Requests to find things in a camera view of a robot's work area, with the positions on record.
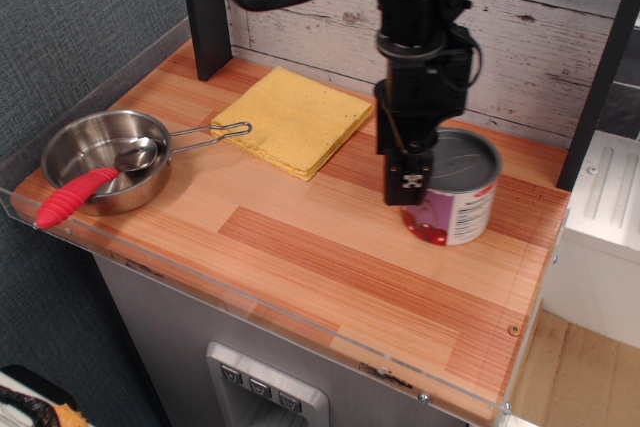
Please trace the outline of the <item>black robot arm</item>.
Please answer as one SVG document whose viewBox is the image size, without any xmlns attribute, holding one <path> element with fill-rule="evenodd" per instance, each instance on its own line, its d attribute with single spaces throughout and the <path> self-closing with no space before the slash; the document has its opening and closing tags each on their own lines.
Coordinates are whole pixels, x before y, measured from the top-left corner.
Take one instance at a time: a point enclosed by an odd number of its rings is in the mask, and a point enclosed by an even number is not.
<svg viewBox="0 0 640 427">
<path fill-rule="evenodd" d="M 439 125 L 464 112 L 482 53 L 457 18 L 470 0 L 378 0 L 378 51 L 387 73 L 374 89 L 384 201 L 417 205 L 426 195 Z"/>
</svg>

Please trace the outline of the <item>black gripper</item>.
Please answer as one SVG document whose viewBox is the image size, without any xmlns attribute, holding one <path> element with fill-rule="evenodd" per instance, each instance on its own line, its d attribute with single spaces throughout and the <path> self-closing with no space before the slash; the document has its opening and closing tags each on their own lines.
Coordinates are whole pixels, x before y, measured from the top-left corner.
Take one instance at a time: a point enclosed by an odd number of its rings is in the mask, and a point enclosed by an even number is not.
<svg viewBox="0 0 640 427">
<path fill-rule="evenodd" d="M 419 205 L 430 185 L 436 129 L 460 116 L 468 89 L 478 79 L 481 48 L 465 27 L 451 24 L 426 56 L 409 56 L 382 40 L 389 53 L 385 79 L 374 89 L 377 152 L 385 157 L 384 201 Z"/>
</svg>

